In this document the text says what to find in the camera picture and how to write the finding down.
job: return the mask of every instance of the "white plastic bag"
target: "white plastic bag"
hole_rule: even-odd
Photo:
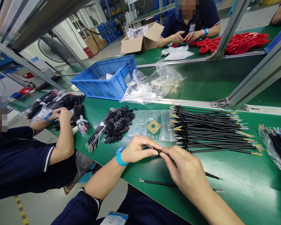
[[[172,67],[156,63],[156,70],[147,77],[138,70],[133,71],[133,79],[120,102],[148,104],[164,98],[173,88],[182,86],[184,78]]]
[[[194,55],[188,50],[188,45],[177,48],[169,47],[169,52],[170,54],[165,58],[167,61],[182,60]]]

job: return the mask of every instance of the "shirt sleeve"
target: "shirt sleeve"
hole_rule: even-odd
[[[80,189],[51,225],[95,224],[100,210],[100,200]]]
[[[0,186],[29,178],[48,170],[54,146],[0,150]]]
[[[7,130],[6,134],[2,133],[2,135],[6,135],[7,137],[12,138],[33,138],[35,135],[35,130],[32,129],[30,126],[24,126],[24,127],[16,127],[16,128],[10,128]]]
[[[173,12],[166,21],[165,27],[160,35],[161,38],[167,38],[175,32],[175,12]]]
[[[201,10],[201,21],[203,29],[211,28],[221,22],[219,18],[218,10],[213,0],[207,0],[204,3],[203,10]]]

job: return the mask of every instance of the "open cardboard box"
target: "open cardboard box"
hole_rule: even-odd
[[[164,26],[160,25],[157,22],[153,22],[147,25],[150,25],[151,28],[143,37],[138,37],[134,39],[129,39],[128,37],[125,37],[120,42],[122,44],[121,54],[157,48],[157,40],[160,37]]]

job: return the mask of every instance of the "fan guard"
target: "fan guard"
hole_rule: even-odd
[[[42,37],[39,39],[37,44],[40,51],[47,58],[58,63],[67,62],[69,54],[65,47],[63,47],[58,41],[49,37]]]

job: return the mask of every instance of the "navy blue shirt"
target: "navy blue shirt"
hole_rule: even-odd
[[[211,28],[220,23],[220,18],[214,0],[200,0],[196,9],[196,15],[186,25],[183,19],[176,19],[176,12],[173,12],[166,21],[165,27],[160,35],[161,38],[167,38],[178,31],[185,31],[182,38],[189,31],[198,31],[205,28]]]
[[[0,138],[0,199],[27,192],[41,193],[69,185],[77,168],[75,154],[49,166],[56,143],[33,139],[35,131],[18,127],[2,132]]]
[[[88,195],[82,188],[76,197],[69,201],[62,213],[53,221],[52,225],[99,225],[104,219],[100,218],[96,220],[100,206],[100,200]],[[128,214],[128,220],[125,225],[189,224],[131,185],[128,185],[128,193],[117,212]]]

